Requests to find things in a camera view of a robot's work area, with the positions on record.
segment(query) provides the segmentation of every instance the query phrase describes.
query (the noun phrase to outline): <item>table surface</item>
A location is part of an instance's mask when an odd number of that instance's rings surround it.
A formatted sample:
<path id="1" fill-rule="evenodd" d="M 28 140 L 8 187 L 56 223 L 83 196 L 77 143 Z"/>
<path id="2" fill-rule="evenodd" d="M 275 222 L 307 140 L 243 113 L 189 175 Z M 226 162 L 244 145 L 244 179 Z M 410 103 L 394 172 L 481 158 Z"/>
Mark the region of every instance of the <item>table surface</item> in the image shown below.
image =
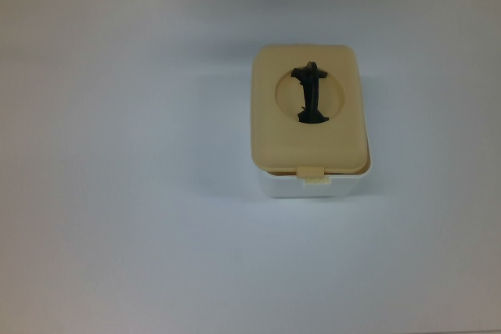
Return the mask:
<path id="1" fill-rule="evenodd" d="M 0 332 L 501 329 L 499 0 L 0 0 Z M 267 44 L 350 45 L 373 170 L 269 199 Z"/>

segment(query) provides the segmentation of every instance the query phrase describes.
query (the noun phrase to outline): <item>white container base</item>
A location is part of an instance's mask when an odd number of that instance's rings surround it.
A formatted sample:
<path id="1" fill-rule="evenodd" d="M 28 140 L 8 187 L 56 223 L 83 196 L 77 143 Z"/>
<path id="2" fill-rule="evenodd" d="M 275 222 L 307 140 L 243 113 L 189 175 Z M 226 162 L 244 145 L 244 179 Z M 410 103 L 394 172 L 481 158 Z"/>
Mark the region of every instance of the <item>white container base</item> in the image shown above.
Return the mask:
<path id="1" fill-rule="evenodd" d="M 360 175 L 327 175 L 324 179 L 305 181 L 295 175 L 276 176 L 259 170 L 259 184 L 263 192 L 276 199 L 301 197 L 342 197 L 369 173 Z"/>

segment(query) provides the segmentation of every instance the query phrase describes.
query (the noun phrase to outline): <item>white table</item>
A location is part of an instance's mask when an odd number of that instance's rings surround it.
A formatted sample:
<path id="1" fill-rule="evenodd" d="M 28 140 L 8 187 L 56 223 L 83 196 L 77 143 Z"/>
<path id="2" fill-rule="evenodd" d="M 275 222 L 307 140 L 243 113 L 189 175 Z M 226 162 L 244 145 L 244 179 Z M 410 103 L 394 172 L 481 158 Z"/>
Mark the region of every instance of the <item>white table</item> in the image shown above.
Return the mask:
<path id="1" fill-rule="evenodd" d="M 0 332 L 501 329 L 499 0 L 0 0 Z M 262 195 L 251 61 L 350 45 L 373 171 Z"/>

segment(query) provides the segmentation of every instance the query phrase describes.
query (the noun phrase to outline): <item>plastic box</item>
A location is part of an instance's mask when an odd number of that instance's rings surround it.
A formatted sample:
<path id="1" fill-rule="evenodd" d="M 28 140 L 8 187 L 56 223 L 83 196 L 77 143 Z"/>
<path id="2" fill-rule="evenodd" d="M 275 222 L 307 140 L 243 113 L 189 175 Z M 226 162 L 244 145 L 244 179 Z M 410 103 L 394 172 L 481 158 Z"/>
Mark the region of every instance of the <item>plastic box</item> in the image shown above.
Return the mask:
<path id="1" fill-rule="evenodd" d="M 270 45 L 252 72 L 252 158 L 263 191 L 347 195 L 371 164 L 354 52 L 339 45 Z"/>

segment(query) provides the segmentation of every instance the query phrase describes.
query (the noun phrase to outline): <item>beige lid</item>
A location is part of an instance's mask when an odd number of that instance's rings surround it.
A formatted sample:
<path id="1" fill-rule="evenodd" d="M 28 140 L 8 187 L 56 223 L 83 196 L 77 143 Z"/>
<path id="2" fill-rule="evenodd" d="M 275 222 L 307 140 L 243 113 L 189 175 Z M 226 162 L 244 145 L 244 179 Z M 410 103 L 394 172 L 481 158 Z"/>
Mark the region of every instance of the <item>beige lid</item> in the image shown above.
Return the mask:
<path id="1" fill-rule="evenodd" d="M 328 121 L 305 124 L 295 68 L 315 62 L 320 78 L 318 110 Z M 252 158 L 264 171 L 312 177 L 362 174 L 370 165 L 362 90 L 354 52 L 340 45 L 270 45 L 252 69 Z"/>

